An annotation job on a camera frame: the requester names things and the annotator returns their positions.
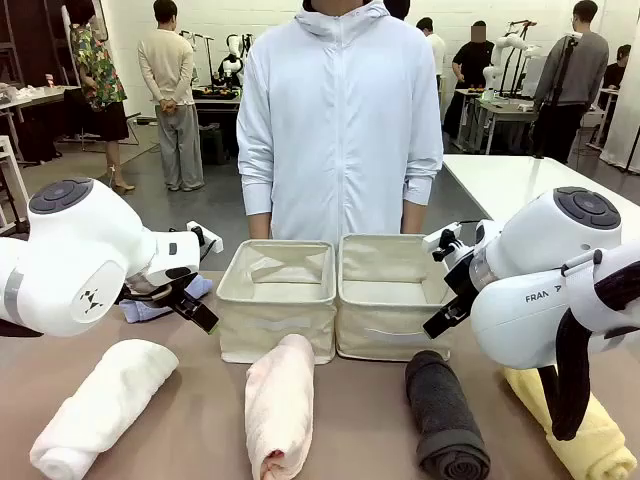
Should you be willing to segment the person's left hand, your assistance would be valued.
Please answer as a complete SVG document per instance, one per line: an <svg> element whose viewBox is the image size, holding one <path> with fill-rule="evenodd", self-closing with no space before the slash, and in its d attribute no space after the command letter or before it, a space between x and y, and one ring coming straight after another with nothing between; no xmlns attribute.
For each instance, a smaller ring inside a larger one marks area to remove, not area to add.
<svg viewBox="0 0 640 480"><path fill-rule="evenodd" d="M426 216L426 206L409 201L403 202L403 215L401 224L402 234L420 234Z"/></svg>

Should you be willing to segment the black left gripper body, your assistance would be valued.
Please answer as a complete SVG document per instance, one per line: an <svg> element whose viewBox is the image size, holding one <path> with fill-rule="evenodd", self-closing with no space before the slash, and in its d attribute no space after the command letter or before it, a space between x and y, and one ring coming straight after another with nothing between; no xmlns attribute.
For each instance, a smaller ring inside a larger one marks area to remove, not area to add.
<svg viewBox="0 0 640 480"><path fill-rule="evenodd" d="M174 279L146 294L134 293L127 285L124 285L118 296L118 305L140 303L151 308L170 308L176 313L196 313L200 308L200 301L187 292L187 287L196 276L196 273L191 273Z"/></svg>

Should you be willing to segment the person's right hand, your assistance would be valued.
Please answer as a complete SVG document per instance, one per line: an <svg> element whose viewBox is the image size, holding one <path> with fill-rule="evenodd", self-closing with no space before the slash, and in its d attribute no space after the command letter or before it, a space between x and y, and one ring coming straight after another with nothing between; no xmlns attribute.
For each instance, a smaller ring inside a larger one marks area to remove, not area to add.
<svg viewBox="0 0 640 480"><path fill-rule="evenodd" d="M250 215L248 219L249 237L255 240L271 238L271 213Z"/></svg>

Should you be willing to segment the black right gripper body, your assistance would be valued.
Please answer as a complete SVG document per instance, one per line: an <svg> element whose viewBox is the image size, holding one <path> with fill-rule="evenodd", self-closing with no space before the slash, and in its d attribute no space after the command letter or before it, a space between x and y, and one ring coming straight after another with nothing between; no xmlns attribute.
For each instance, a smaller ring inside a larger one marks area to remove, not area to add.
<svg viewBox="0 0 640 480"><path fill-rule="evenodd" d="M475 273L471 267L474 258L473 249L454 249L444 257L443 262L448 268L444 281L453 295L445 305L447 309L470 309L478 296L479 291L473 284Z"/></svg>

